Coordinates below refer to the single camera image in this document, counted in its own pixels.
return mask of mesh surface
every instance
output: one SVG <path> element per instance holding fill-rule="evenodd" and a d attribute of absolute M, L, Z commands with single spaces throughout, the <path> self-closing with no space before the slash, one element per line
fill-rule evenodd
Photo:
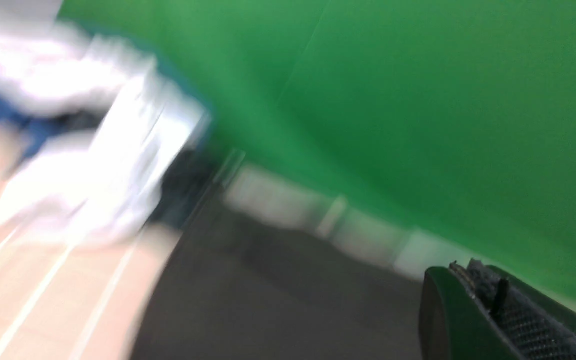
<path fill-rule="evenodd" d="M 477 297 L 486 308 L 493 308 L 500 276 L 480 262 L 471 262 L 468 275 Z M 527 360 L 576 360 L 576 335 L 515 287 L 510 286 L 491 317 Z"/>

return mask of green backdrop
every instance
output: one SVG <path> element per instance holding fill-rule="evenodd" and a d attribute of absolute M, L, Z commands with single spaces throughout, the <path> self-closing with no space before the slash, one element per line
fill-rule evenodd
<path fill-rule="evenodd" d="M 66 0 L 153 44 L 214 141 L 576 299 L 576 0 Z"/>

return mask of blurry white object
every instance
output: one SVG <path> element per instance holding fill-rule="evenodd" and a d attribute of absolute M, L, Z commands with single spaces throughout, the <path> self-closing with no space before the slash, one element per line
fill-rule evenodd
<path fill-rule="evenodd" d="M 0 226 L 24 219 L 38 242 L 116 242 L 146 223 L 167 168 L 206 128 L 206 109 L 123 39 L 95 38 L 82 48 L 72 33 L 45 32 L 53 36 L 48 47 L 37 45 L 36 33 L 0 37 L 3 96 L 41 116 L 110 110 L 96 132 L 54 137 L 19 169 L 0 198 Z"/>
<path fill-rule="evenodd" d="M 36 117 L 107 110 L 156 59 L 121 38 L 87 37 L 66 23 L 0 20 L 0 96 Z"/>

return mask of dark floor mat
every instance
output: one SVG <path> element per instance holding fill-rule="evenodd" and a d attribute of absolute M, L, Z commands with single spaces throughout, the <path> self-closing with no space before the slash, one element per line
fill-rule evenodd
<path fill-rule="evenodd" d="M 421 283 L 232 212 L 218 191 L 207 198 L 160 278 L 131 359 L 421 358 Z"/>

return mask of tiled floor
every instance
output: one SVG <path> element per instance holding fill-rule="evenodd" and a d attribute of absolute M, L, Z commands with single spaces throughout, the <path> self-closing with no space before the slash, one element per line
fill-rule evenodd
<path fill-rule="evenodd" d="M 0 129 L 0 171 L 18 152 Z M 5 186 L 0 182 L 0 193 Z M 16 228 L 0 229 L 0 244 Z M 0 246 L 0 359 L 115 360 L 126 357 L 140 313 L 180 234 L 147 229 L 97 250 L 19 244 L 20 230 Z"/>

